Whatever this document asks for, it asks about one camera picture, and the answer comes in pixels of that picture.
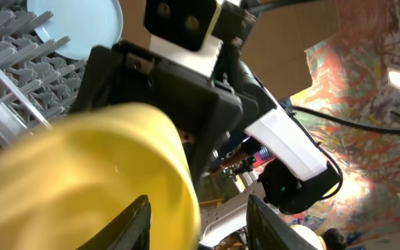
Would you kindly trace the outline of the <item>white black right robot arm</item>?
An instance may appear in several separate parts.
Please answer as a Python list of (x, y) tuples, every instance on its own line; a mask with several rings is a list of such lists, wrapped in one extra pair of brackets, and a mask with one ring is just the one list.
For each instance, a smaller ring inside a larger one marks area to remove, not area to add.
[(187, 155), (194, 182), (237, 145), (248, 154), (265, 147), (275, 159), (249, 194), (283, 214), (301, 213), (339, 191), (342, 171), (240, 60), (260, 13), (282, 6), (283, 1), (147, 1), (144, 27), (157, 38), (192, 52), (208, 37), (222, 41), (211, 72), (201, 74), (180, 58), (126, 40), (93, 42), (82, 53), (87, 66), (71, 111), (123, 103), (163, 111), (194, 137)]

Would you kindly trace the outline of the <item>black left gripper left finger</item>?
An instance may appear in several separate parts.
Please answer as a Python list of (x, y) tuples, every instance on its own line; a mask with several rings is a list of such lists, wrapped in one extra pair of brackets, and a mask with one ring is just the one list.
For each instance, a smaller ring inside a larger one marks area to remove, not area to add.
[(150, 250), (151, 204), (140, 195), (78, 250)]

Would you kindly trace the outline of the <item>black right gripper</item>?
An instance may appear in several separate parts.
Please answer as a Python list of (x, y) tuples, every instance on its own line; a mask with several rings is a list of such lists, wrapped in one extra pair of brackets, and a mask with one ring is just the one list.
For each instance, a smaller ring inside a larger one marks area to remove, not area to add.
[(223, 83), (126, 40), (93, 47), (71, 113), (132, 102), (160, 109), (194, 136), (187, 157), (193, 181), (243, 116), (240, 98)]

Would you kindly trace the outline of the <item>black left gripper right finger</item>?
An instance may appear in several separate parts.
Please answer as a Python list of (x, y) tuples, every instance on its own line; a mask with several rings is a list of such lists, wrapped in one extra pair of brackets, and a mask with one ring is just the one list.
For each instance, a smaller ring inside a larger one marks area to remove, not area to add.
[(320, 239), (306, 227), (292, 228), (251, 194), (247, 202), (247, 247), (248, 250), (318, 250)]

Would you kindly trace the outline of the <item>yellow cup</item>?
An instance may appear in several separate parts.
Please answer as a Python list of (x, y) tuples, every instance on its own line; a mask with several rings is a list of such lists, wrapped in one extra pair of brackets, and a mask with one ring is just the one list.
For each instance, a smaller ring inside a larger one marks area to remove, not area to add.
[(143, 103), (68, 115), (0, 151), (0, 249), (78, 249), (140, 195), (150, 249), (196, 249), (199, 202), (173, 121)]

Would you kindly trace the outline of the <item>light blue plate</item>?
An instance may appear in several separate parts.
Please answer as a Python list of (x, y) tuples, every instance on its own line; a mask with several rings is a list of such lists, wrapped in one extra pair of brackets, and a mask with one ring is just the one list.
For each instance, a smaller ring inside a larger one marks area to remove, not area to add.
[(118, 0), (28, 0), (26, 5), (35, 14), (52, 13), (35, 32), (44, 42), (69, 38), (56, 49), (66, 58), (87, 59), (92, 47), (111, 47), (121, 39), (123, 15)]

